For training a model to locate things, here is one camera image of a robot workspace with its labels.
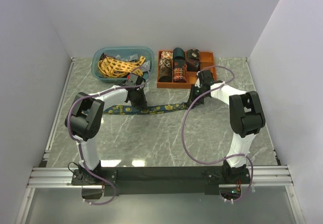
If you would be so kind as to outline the blue floral tie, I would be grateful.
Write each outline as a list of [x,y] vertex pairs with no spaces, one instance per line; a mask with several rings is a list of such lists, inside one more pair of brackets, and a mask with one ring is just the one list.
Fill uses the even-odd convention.
[[103,113],[105,115],[155,115],[186,110],[187,108],[188,106],[185,102],[149,106],[147,109],[138,109],[130,105],[113,105],[112,107],[104,110]]

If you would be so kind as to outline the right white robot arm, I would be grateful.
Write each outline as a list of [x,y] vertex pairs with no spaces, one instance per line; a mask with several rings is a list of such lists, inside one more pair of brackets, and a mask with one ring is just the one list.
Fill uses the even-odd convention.
[[265,126],[265,116],[256,91],[242,91],[224,81],[216,81],[210,70],[197,73],[197,81],[192,85],[187,102],[188,111],[204,103],[211,97],[229,106],[229,120],[234,132],[230,150],[222,165],[222,178],[227,183],[248,174],[247,156],[255,136]]

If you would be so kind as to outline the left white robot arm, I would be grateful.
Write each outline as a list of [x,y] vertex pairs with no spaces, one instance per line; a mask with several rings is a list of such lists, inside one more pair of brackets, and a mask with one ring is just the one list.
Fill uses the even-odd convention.
[[93,94],[79,92],[75,96],[65,126],[77,144],[79,170],[84,172],[83,178],[89,184],[98,183],[102,177],[95,136],[99,132],[103,112],[121,102],[131,102],[133,107],[146,109],[147,101],[143,91],[146,83],[143,77],[130,74],[120,85]]

